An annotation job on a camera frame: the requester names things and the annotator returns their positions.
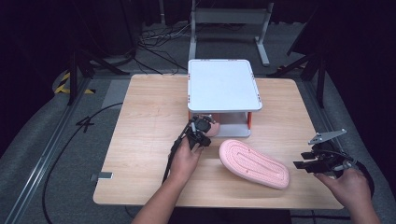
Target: gray floor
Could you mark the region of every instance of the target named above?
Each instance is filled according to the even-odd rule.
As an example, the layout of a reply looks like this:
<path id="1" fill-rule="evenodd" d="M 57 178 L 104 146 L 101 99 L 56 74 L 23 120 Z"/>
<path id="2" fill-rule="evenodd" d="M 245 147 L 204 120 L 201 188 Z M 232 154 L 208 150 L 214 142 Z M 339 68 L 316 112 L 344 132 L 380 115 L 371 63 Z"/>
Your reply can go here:
<path id="1" fill-rule="evenodd" d="M 162 27 L 157 25 L 148 29 Z M 280 65 L 286 65 L 299 59 L 301 55 L 292 53 L 286 55 L 291 43 L 303 28 L 302 24 L 279 24 L 270 25 L 264 46 L 267 50 L 271 65 L 263 67 L 259 59 L 259 53 L 253 42 L 254 32 L 257 27 L 242 27 L 234 31 L 228 26 L 204 28 L 198 33 L 199 41 L 197 58 L 202 59 L 247 59 L 252 65 L 256 76 L 264 76 L 275 72 Z M 189 33 L 180 38 L 172 39 L 160 47 L 150 48 L 168 59 L 169 55 L 183 67 L 187 67 L 190 38 Z M 186 74 L 187 71 L 177 68 L 157 55 L 140 49 L 136 59 L 162 73 Z M 132 74 L 155 72 L 146 67 L 137 65 L 131 61 L 120 67 Z M 364 163 L 375 180 L 375 195 L 373 198 L 376 212 L 383 223 L 394 223 L 396 219 L 396 203 L 389 189 L 387 180 L 377 168 L 370 157 L 359 134 L 351 121 L 338 92 L 329 77 L 326 77 L 324 103 L 325 110 L 319 109 L 317 103 L 312 100 L 311 92 L 315 87 L 315 80 L 302 82 L 299 79 L 300 71 L 292 71 L 287 76 L 293 78 L 303 96 L 308 113 L 317 132 L 340 130 L 344 128 L 347 134 L 339 138 L 342 148 L 358 161 Z M 63 74 L 54 83 L 58 85 Z M 48 170 L 52 167 L 55 158 L 66 146 L 67 141 L 78 129 L 76 123 L 87 116 L 92 116 L 96 111 L 112 104 L 123 101 L 128 77 L 114 76 L 106 70 L 97 71 L 97 75 L 89 81 L 88 88 L 96 90 L 95 94 L 83 94 L 71 111 L 71 117 L 64 126 L 59 142 L 54 146 L 54 155 L 49 162 L 47 172 L 41 180 L 37 179 L 37 188 L 32 188 L 31 198 L 28 198 L 19 216 L 8 221 L 15 220 L 20 223 L 46 223 L 42 208 L 42 193 Z M 16 136 L 7 152 L 0 160 L 0 222 L 3 223 L 9 217 L 10 212 L 15 212 L 18 207 L 16 202 L 20 198 L 23 188 L 29 181 L 30 174 L 34 174 L 34 168 L 38 161 L 42 161 L 42 154 L 53 140 L 52 136 L 64 111 L 70 109 L 66 106 L 68 95 L 58 93 L 44 105 L 23 127 Z M 64 149 L 62 156 L 57 162 L 50 176 L 46 191 L 46 206 L 50 219 L 53 223 L 129 223 L 139 206 L 104 206 L 95 204 L 92 195 L 95 182 L 90 180 L 92 174 L 100 172 L 106 151 L 114 131 L 120 106 L 114 106 L 104 110 L 92 119 L 94 125 L 87 132 L 79 131 Z M 293 215 L 311 216 L 310 210 L 293 210 Z M 315 210 L 317 216 L 348 216 L 345 209 L 342 210 Z M 312 218 L 292 219 L 293 223 L 314 223 Z M 317 223 L 349 223 L 350 221 L 317 218 Z"/>

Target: pink shoe insole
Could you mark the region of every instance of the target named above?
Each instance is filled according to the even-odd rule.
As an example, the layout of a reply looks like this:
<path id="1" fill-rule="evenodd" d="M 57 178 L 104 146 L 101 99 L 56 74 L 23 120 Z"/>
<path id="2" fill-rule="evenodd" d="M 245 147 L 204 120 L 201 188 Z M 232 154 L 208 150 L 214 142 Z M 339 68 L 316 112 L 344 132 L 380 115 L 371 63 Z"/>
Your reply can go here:
<path id="1" fill-rule="evenodd" d="M 225 167 L 242 178 L 275 189 L 285 189 L 289 185 L 286 166 L 243 142 L 233 139 L 224 141 L 219 155 Z"/>

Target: wooden table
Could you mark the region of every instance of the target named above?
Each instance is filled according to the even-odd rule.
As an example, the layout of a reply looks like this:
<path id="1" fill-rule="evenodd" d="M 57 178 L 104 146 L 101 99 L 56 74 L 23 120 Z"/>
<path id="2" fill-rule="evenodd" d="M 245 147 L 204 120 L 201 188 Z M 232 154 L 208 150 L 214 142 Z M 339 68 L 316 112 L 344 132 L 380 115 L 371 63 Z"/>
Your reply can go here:
<path id="1" fill-rule="evenodd" d="M 340 209 L 331 192 L 295 168 L 315 130 L 296 84 L 256 78 L 263 108 L 254 112 L 251 136 L 238 140 L 283 162 L 287 189 L 271 189 L 232 174 L 219 159 L 225 138 L 212 138 L 182 191 L 179 206 Z M 162 183 L 167 156 L 188 121 L 187 76 L 134 75 L 120 112 L 93 199 L 99 204 L 145 204 Z"/>

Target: white box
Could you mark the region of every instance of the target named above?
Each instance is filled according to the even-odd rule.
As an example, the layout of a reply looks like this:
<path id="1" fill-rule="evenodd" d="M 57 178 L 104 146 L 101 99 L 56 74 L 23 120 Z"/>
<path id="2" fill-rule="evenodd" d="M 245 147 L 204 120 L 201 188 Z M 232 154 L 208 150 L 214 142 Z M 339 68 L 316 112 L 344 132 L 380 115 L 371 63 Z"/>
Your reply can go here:
<path id="1" fill-rule="evenodd" d="M 247 60 L 190 60 L 188 108 L 212 114 L 217 136 L 250 136 L 251 112 L 262 109 L 256 80 Z"/>

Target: black cable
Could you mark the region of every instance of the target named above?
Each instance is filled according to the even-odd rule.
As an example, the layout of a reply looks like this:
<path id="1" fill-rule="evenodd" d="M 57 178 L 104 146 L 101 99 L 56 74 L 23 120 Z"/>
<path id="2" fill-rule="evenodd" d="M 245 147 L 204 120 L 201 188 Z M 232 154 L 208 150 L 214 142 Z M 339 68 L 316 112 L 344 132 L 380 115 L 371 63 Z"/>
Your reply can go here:
<path id="1" fill-rule="evenodd" d="M 148 50 L 149 52 L 151 52 L 151 53 L 153 53 L 153 54 L 155 54 L 155 55 L 157 55 L 157 56 L 159 56 L 159 57 L 165 59 L 165 60 L 168 61 L 169 63 L 172 63 L 172 64 L 174 64 L 174 65 L 176 65 L 176 66 L 179 66 L 180 68 L 182 68 L 182 69 L 188 71 L 187 68 L 181 66 L 181 65 L 178 64 L 178 63 L 172 62 L 171 60 L 169 60 L 169 59 L 163 57 L 161 54 L 158 54 L 158 53 L 156 53 L 155 51 L 153 51 L 153 50 L 151 50 L 151 49 L 148 49 L 148 48 L 146 48 L 146 47 L 144 47 L 144 46 L 141 46 L 141 45 L 140 45 L 140 47 L 142 47 L 143 49 L 146 49 L 146 50 Z"/>
<path id="2" fill-rule="evenodd" d="M 134 215 L 132 215 L 129 211 L 128 211 L 128 207 L 124 206 L 125 208 L 125 212 L 128 214 L 129 217 L 134 218 Z"/>
<path id="3" fill-rule="evenodd" d="M 315 217 L 315 211 L 311 210 L 311 214 L 312 214 L 312 220 L 314 221 L 314 224 L 317 224 L 317 218 Z"/>
<path id="4" fill-rule="evenodd" d="M 105 108 L 100 109 L 99 111 L 97 111 L 96 113 L 94 113 L 92 116 L 87 117 L 85 119 L 83 119 L 83 122 L 81 122 L 81 125 L 76 129 L 76 131 L 72 134 L 72 136 L 69 138 L 69 140 L 66 142 L 66 144 L 64 145 L 64 147 L 62 148 L 61 152 L 58 154 L 55 162 L 52 164 L 51 168 L 49 169 L 49 173 L 47 175 L 46 181 L 44 182 L 44 188 L 43 188 L 43 193 L 41 195 L 41 205 L 43 208 L 43 213 L 44 213 L 44 217 L 46 218 L 47 222 L 49 224 L 52 223 L 52 221 L 50 220 L 50 216 L 48 214 L 47 211 L 47 206 L 46 206 L 46 192 L 47 192 L 47 186 L 48 183 L 50 181 L 50 175 L 52 174 L 56 164 L 58 163 L 59 159 L 62 157 L 62 155 L 64 154 L 64 151 L 66 150 L 67 146 L 70 144 L 70 142 L 73 140 L 73 138 L 76 136 L 76 134 L 79 132 L 79 130 L 81 130 L 82 127 L 87 127 L 88 125 L 90 125 L 91 119 L 93 119 L 96 115 L 98 115 L 99 113 L 101 113 L 102 111 L 109 109 L 112 106 L 115 105 L 122 105 L 122 103 L 118 103 L 118 104 L 114 104 L 114 105 L 109 105 Z"/>
<path id="5" fill-rule="evenodd" d="M 160 53 L 165 53 L 166 55 L 168 55 L 168 57 L 170 58 L 170 60 L 172 60 L 174 62 L 174 64 L 177 64 L 177 70 L 176 72 L 172 72 L 172 74 L 176 74 L 178 72 L 178 68 L 180 67 L 180 65 L 178 65 L 177 61 L 166 51 L 163 50 L 152 50 L 154 52 L 160 52 Z"/>
<path id="6" fill-rule="evenodd" d="M 137 59 L 134 59 L 134 60 L 137 62 L 138 65 L 139 65 L 139 64 L 140 64 L 140 65 L 143 65 L 143 66 L 147 67 L 149 70 L 155 71 L 156 73 L 163 75 L 162 72 L 157 71 L 157 70 L 155 70 L 154 68 L 148 67 L 147 65 L 145 65 L 145 64 L 143 64 L 143 63 L 141 63 L 141 62 L 139 62 Z"/>

